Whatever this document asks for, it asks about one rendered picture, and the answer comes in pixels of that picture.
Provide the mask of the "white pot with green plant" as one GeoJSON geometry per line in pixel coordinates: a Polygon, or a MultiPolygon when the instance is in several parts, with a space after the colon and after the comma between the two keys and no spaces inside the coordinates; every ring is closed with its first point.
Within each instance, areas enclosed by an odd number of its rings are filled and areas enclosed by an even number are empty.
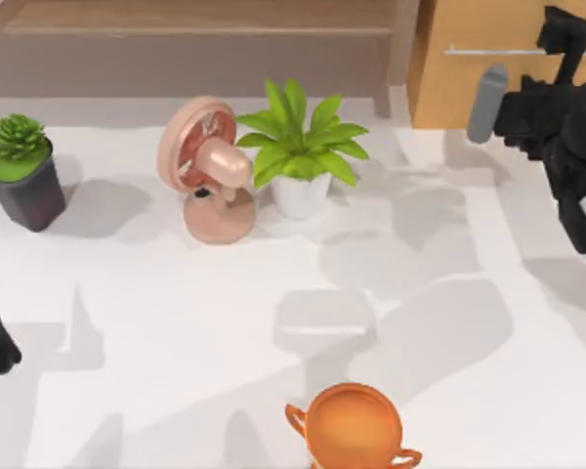
{"type": "Polygon", "coordinates": [[[236,144],[257,151],[254,188],[269,187],[276,208],[285,217],[310,219],[325,203],[334,180],[356,185],[357,175],[347,159],[369,158],[356,141],[369,130],[341,119],[339,95],[322,99],[307,113],[306,92],[295,79],[286,80],[283,86],[266,79],[265,93],[267,108],[235,118],[251,130],[236,144]]]}

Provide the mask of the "dark pot with succulent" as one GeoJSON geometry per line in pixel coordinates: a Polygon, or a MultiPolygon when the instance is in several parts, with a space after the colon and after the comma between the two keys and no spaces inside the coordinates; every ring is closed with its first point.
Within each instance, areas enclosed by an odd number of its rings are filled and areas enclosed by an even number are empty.
{"type": "Polygon", "coordinates": [[[0,118],[0,204],[13,222],[36,233],[66,209],[53,143],[45,126],[25,114],[0,118]]]}

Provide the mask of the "light wooden cupboard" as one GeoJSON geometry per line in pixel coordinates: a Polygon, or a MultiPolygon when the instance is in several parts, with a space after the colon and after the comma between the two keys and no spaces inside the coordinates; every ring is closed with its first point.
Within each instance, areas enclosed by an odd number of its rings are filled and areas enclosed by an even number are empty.
{"type": "Polygon", "coordinates": [[[552,81],[558,56],[446,56],[459,49],[537,49],[544,7],[556,5],[586,19],[586,0],[420,0],[406,93],[411,125],[417,129],[466,127],[478,83],[493,64],[508,70],[508,88],[521,76],[552,81]]]}

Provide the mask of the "pale grey rounded box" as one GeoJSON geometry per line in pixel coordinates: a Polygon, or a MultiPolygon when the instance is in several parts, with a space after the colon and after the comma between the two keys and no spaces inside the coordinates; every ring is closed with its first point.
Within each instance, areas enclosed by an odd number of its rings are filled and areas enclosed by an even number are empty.
{"type": "Polygon", "coordinates": [[[491,65],[482,75],[467,126],[468,140],[474,144],[486,143],[508,88],[508,70],[503,64],[491,65]]]}

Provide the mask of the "orange trophy cup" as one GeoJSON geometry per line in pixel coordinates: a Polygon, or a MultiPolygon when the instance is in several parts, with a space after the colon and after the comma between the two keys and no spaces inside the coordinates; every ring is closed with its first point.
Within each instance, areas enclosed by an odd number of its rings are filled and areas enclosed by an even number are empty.
{"type": "Polygon", "coordinates": [[[291,427],[304,439],[309,469],[415,469],[422,453],[402,445],[402,424],[393,403],[361,383],[321,391],[306,410],[287,405],[291,427]]]}

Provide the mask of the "pink desk fan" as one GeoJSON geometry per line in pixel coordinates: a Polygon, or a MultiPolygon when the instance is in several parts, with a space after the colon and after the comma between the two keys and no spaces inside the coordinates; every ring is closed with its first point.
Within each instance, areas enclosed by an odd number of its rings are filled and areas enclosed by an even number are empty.
{"type": "Polygon", "coordinates": [[[183,217],[191,235],[208,244],[230,244],[252,230],[252,162],[235,145],[231,107],[202,96],[177,110],[163,131],[157,171],[172,190],[187,196],[183,217]]]}

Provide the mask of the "brown wooden shelf unit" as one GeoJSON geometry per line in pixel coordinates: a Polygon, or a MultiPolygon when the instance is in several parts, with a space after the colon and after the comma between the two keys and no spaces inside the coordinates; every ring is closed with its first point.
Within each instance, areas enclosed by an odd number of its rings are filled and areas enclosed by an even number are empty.
{"type": "Polygon", "coordinates": [[[265,78],[406,119],[419,0],[0,0],[0,113],[72,125],[157,121],[265,78]]]}

